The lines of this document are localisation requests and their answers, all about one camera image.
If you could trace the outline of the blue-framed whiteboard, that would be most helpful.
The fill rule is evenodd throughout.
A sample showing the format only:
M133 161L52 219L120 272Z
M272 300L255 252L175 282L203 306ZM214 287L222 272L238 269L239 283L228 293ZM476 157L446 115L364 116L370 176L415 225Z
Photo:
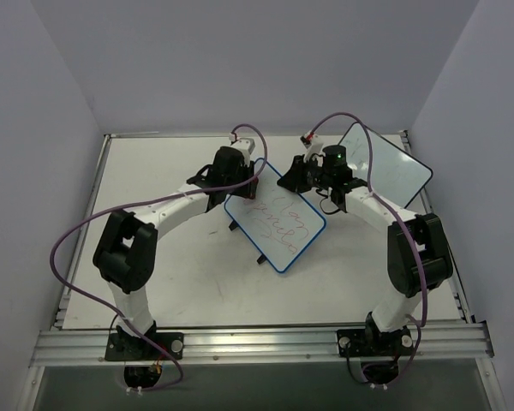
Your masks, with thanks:
M300 194L279 187L280 173L263 158L255 161L260 166L265 168L258 176L256 198L230 196L224 210L266 262L284 274L325 230L326 220Z

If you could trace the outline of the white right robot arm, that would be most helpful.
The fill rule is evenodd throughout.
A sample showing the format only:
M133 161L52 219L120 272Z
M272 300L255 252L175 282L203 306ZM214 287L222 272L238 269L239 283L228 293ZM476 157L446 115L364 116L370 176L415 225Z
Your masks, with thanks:
M428 317L428 294L453 274L447 240L439 217L418 214L375 193L368 182L353 176L344 146L328 146L320 155L297 155L278 185L292 193L316 190L339 211L352 214L386 235L385 296L368 315L363 342L380 354L394 343L421 307L421 322Z

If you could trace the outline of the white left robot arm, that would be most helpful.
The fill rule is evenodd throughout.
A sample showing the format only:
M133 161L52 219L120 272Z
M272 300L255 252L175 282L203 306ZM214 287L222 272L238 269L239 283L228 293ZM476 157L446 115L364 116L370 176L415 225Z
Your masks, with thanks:
M192 217L211 211L227 196L252 199L258 180L251 159L254 142L242 139L218 149L211 164L187 179L172 200L110 214L93 255L93 265L108 283L125 349L136 359L155 350L156 323L146 296L155 266L158 241Z

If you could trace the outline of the black-framed whiteboard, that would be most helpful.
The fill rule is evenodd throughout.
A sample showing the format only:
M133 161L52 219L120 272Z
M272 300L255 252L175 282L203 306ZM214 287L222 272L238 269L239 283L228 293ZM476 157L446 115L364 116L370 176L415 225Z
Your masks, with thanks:
M432 179L433 171L424 163L368 130L373 149L371 181L374 191L399 206L408 206ZM368 140L360 125L351 125L339 141L346 149L348 166L353 176L368 179Z

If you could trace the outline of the aluminium front rail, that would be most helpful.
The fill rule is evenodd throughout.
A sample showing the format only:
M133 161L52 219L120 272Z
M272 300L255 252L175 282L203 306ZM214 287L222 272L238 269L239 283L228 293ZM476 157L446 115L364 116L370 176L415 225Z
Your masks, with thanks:
M343 336L343 325L182 330L184 366L339 362L346 349L353 360L370 361L363 338ZM418 360L491 358L493 345L484 324L435 321L422 332L409 330L406 347ZM107 331L43 331L31 366L113 366Z

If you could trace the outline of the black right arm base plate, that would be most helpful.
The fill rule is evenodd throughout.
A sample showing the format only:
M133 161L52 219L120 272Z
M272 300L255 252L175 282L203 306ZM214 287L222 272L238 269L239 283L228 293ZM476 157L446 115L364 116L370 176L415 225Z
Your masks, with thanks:
M336 331L338 353L345 358L409 356L414 342L407 327L402 330L373 334L363 328Z

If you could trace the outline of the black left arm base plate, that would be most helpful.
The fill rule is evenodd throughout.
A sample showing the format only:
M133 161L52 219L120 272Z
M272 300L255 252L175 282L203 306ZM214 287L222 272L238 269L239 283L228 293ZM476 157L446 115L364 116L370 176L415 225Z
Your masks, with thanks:
M160 349L155 348L139 337L130 336L121 329L113 331L105 347L105 360L116 362L168 360L166 351L175 360L181 360L184 348L184 335L180 332L151 331L147 337Z

